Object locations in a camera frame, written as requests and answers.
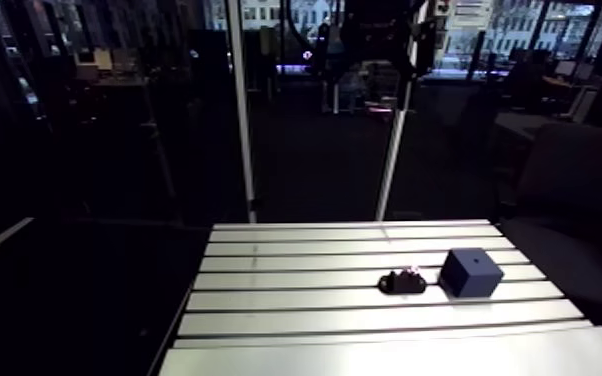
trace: vertical pole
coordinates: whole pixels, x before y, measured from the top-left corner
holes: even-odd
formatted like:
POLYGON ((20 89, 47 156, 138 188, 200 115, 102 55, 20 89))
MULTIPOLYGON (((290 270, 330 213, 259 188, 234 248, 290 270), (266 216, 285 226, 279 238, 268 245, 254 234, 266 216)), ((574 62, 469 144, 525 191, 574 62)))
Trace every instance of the vertical pole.
POLYGON ((387 161, 385 161, 385 174, 380 186, 380 198, 378 199, 378 211, 376 212, 376 220, 382 222, 385 218, 385 209, 387 209, 387 201, 390 198, 390 188, 392 187, 392 176, 397 165, 397 156, 399 154, 399 142, 401 134, 404 132, 404 122, 406 121, 406 112, 408 112, 408 102, 411 100, 412 81, 406 83, 406 92, 404 94, 404 105, 401 109, 397 109, 394 114, 394 127, 390 136, 390 147, 387 153, 387 161))
MULTIPOLYGON (((415 17, 416 23, 421 23, 427 17, 427 6, 429 2, 425 2, 418 11, 415 17)), ((408 43, 408 55, 413 66, 418 61, 418 46, 413 41, 413 38, 408 43)), ((404 123, 406 122, 406 113, 408 112, 408 104, 411 101, 411 90, 413 88, 412 77, 406 79, 406 90, 404 91, 404 102, 401 108, 397 109, 394 114, 394 126, 392 127, 392 135, 390 136, 390 146, 387 152, 387 160, 385 161, 385 172, 383 181, 380 185, 380 197, 378 198, 378 208, 376 209, 376 221, 382 222, 385 219, 385 210, 387 202, 390 199, 390 188, 392 187, 392 177, 394 169, 397 167, 397 156, 399 155, 399 143, 401 135, 404 132, 404 123)))
POLYGON ((334 84, 333 96, 334 96, 334 100, 333 100, 332 106, 333 106, 334 115, 338 115, 338 82, 336 82, 334 84))
POLYGON ((485 30, 481 30, 478 32, 474 53, 471 55, 471 63, 469 64, 469 70, 467 71, 467 81, 471 81, 474 78, 474 72, 476 72, 476 68, 478 68, 478 61, 481 60, 481 49, 483 48, 484 40, 485 30))
POLYGON ((247 215, 250 223, 257 222, 252 208, 254 202, 254 184, 252 179, 252 161, 250 153, 250 131, 247 119, 247 92, 245 91, 245 64, 243 62, 242 25, 239 0, 227 1, 229 33, 231 35, 231 51, 233 74, 236 81, 236 104, 238 107, 238 126, 240 130, 240 149, 243 159, 243 178, 245 180, 245 196, 247 199, 247 215))
POLYGON ((287 20, 287 10, 285 7, 287 0, 280 0, 280 12, 278 12, 278 19, 280 19, 280 75, 285 75, 285 21, 287 20))
POLYGON ((595 30, 595 26, 597 25, 597 20, 600 18, 600 14, 602 13, 602 0, 595 1, 595 8, 593 9, 593 13, 590 14, 590 20, 588 21, 588 26, 586 26, 586 31, 583 33, 583 37, 581 38, 581 42, 579 43, 579 49, 576 51, 576 66, 583 61, 583 58, 586 57, 586 48, 588 47, 588 42, 590 42, 590 37, 593 35, 593 31, 595 30))
POLYGON ((537 18, 537 23, 534 25, 534 31, 532 32, 532 39, 530 39, 530 45, 527 47, 528 51, 534 50, 534 46, 537 44, 539 40, 539 34, 541 34, 541 27, 544 24, 544 20, 546 19, 546 13, 548 13, 548 7, 551 5, 551 0, 544 0, 544 3, 541 5, 541 12, 539 13, 539 18, 537 18))

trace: blue cube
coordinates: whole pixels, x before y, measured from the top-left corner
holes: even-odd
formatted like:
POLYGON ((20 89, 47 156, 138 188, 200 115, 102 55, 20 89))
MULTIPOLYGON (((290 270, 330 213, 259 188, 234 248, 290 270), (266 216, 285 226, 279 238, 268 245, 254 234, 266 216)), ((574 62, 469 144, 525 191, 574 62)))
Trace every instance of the blue cube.
POLYGON ((458 298, 492 295, 504 272, 482 248, 451 249, 443 263, 439 282, 458 298))

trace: aluminum table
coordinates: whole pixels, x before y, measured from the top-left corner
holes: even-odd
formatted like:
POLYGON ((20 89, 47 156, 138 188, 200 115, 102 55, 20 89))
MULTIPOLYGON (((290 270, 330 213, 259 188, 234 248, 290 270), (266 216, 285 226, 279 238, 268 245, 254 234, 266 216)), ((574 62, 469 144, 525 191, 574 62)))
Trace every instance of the aluminum table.
POLYGON ((602 327, 485 220, 216 225, 175 334, 163 376, 602 375, 602 327), (504 279, 455 299, 438 272, 471 247, 504 279), (411 265, 423 294, 376 289, 411 265))

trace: office chair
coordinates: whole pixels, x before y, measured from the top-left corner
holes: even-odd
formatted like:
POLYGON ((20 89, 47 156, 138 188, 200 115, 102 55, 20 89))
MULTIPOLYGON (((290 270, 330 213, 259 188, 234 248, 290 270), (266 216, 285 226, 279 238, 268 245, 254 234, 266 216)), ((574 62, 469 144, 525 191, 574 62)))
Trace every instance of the office chair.
POLYGON ((602 323, 602 129, 538 133, 500 229, 591 319, 602 323))

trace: building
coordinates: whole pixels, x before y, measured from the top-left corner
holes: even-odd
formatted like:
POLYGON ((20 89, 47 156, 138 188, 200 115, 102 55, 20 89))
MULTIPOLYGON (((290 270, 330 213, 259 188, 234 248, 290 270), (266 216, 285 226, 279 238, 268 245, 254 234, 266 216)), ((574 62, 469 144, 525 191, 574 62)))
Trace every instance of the building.
MULTIPOLYGON (((507 58, 514 48, 527 48, 534 35, 543 1, 495 0, 483 43, 484 53, 507 58)), ((551 51, 557 58, 573 58, 586 30, 592 5, 552 2, 542 24, 535 49, 551 51)), ((444 60, 461 62, 473 53, 477 29, 452 29, 446 40, 444 60)), ((602 38, 596 38, 598 46, 602 38)))
MULTIPOLYGON (((279 0, 242 0, 241 7, 244 30, 258 30, 264 26, 276 27, 280 23, 279 0)), ((317 30, 322 22, 329 21, 334 7, 333 0, 292 0, 294 26, 302 35, 308 36, 313 30, 317 30)), ((205 12, 206 19, 212 20, 213 29, 227 28, 224 0, 212 0, 205 12)))

